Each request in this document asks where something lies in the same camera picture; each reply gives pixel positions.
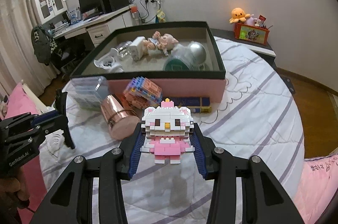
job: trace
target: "orange octopus plush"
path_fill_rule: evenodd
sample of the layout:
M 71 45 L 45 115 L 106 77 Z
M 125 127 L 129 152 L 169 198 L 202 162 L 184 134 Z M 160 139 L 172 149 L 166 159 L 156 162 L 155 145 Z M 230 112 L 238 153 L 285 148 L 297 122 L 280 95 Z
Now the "orange octopus plush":
M 246 22 L 246 18 L 251 17 L 250 14 L 246 14 L 242 8 L 235 8 L 231 11 L 232 18 L 230 19 L 230 23 L 234 22 Z

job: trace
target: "white curtain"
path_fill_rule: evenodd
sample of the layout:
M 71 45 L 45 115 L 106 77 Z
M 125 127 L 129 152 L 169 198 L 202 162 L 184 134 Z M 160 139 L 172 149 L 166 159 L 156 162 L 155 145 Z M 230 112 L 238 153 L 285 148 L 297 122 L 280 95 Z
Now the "white curtain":
M 31 42 L 37 25 L 31 0 L 0 0 L 0 94 L 10 94 L 24 80 L 36 96 L 44 92 L 55 69 L 38 62 Z

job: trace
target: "pink blanket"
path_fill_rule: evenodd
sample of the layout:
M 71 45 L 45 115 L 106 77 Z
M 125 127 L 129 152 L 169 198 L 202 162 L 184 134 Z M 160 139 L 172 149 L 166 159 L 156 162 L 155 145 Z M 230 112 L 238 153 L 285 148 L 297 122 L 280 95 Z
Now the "pink blanket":
M 338 156 L 304 161 L 294 203 L 305 224 L 314 224 L 338 189 Z
M 27 94 L 19 83 L 13 89 L 9 96 L 9 103 L 6 118 L 20 115 L 26 112 L 31 114 L 39 114 L 35 104 L 29 99 Z M 30 193 L 30 208 L 36 210 L 47 193 L 45 183 L 42 178 L 39 156 L 35 157 L 23 166 L 28 191 Z M 28 224 L 33 214 L 24 209 L 19 210 L 19 214 L 23 224 Z

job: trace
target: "lego block figure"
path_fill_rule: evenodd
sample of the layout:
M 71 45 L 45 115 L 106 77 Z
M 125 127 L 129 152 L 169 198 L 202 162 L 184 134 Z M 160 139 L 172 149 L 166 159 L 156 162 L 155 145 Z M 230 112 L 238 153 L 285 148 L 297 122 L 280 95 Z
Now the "lego block figure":
M 170 164 L 179 164 L 181 154 L 195 151 L 189 141 L 194 121 L 187 107 L 178 108 L 166 99 L 157 108 L 146 108 L 141 122 L 146 141 L 140 150 L 154 154 L 156 164 L 164 164 L 165 158 Z
M 162 89 L 144 77 L 133 78 L 123 94 L 126 100 L 138 109 L 158 106 L 162 101 Z

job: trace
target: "white cabinet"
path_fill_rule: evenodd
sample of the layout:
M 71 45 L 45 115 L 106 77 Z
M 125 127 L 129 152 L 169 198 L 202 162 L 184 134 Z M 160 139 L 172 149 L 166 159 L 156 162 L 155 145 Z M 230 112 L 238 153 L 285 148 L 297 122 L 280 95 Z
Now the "white cabinet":
M 122 15 L 117 16 L 105 23 L 89 27 L 87 29 L 95 47 L 104 41 L 116 29 L 125 28 Z
M 130 27 L 130 26 L 134 25 L 134 19 L 132 18 L 130 11 L 123 13 L 122 18 L 123 18 L 123 21 L 124 21 L 124 25 L 126 27 Z
M 67 5 L 63 0 L 32 0 L 32 4 L 40 24 L 67 11 Z

